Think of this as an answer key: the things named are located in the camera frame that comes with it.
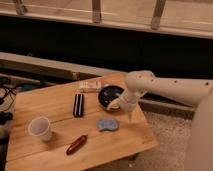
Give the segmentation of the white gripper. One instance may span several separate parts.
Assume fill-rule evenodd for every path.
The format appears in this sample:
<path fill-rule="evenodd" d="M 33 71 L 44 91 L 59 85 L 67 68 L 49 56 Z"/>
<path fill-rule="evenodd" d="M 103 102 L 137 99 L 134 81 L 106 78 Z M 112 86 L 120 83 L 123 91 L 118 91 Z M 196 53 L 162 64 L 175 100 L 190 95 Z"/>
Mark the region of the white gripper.
<path fill-rule="evenodd" d="M 111 110 L 118 110 L 119 108 L 127 111 L 128 114 L 128 121 L 132 122 L 133 118 L 133 110 L 138 104 L 141 95 L 137 92 L 131 92 L 130 90 L 124 90 L 122 94 L 117 99 L 112 100 L 107 109 Z"/>

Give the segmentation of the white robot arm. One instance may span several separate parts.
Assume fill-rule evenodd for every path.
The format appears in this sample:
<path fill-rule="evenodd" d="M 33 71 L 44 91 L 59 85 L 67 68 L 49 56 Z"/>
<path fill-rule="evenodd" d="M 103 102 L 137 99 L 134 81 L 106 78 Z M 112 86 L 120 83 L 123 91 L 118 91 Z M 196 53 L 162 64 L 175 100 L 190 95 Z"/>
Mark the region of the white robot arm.
<path fill-rule="evenodd" d="M 146 93 L 195 107 L 184 171 L 213 171 L 213 80 L 155 77 L 144 70 L 128 73 L 125 84 L 107 109 L 119 107 L 131 114 Z"/>

